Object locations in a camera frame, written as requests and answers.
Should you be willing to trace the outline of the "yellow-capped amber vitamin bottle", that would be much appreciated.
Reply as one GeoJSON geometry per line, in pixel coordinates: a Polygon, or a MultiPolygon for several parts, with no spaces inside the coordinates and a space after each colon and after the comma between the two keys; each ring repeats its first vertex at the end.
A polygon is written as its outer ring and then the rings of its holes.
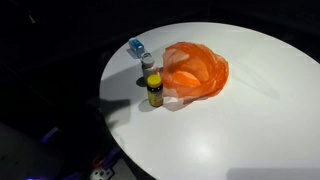
{"type": "Polygon", "coordinates": [[[159,107],[163,105],[163,85],[159,75],[150,75],[147,78],[148,100],[151,106],[159,107]]]}

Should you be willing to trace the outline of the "red and purple clamp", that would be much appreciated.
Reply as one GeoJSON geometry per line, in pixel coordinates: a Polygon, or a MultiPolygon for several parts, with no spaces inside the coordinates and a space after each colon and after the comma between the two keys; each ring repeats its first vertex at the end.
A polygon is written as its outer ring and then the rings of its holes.
{"type": "Polygon", "coordinates": [[[103,152],[94,157],[92,160],[92,165],[94,168],[108,168],[110,164],[119,157],[120,154],[121,149],[119,147],[115,147],[109,152],[103,152]]]}

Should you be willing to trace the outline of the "orange plastic bag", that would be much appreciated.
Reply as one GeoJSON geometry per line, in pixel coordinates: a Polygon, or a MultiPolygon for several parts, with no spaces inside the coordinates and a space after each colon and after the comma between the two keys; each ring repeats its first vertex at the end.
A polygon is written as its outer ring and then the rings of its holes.
{"type": "Polygon", "coordinates": [[[217,95],[229,76],[228,62],[202,44],[178,42],[162,55],[164,95],[204,98],[217,95]]]}

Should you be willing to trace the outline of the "small blue box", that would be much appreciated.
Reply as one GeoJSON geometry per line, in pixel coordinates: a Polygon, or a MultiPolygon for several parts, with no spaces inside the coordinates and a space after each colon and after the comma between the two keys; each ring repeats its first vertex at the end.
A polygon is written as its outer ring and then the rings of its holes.
{"type": "Polygon", "coordinates": [[[140,58],[141,55],[145,52],[144,45],[136,38],[130,38],[129,41],[129,47],[131,51],[140,58]]]}

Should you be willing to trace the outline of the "white pill bottle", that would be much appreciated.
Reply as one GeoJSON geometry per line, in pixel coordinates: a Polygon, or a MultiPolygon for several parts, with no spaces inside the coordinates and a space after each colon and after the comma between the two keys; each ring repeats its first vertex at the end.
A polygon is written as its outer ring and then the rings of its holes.
{"type": "Polygon", "coordinates": [[[158,68],[155,65],[155,60],[150,53],[143,53],[141,57],[142,74],[144,81],[147,81],[150,75],[158,73],[158,68]]]}

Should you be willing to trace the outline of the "perforated metal plate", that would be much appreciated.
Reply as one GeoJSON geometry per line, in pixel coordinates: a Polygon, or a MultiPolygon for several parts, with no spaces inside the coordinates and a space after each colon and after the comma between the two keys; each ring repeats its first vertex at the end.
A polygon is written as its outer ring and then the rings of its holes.
{"type": "Polygon", "coordinates": [[[115,172],[108,168],[104,169],[102,167],[95,168],[90,176],[88,177],[88,180],[111,180],[111,178],[115,175],[115,172]]]}

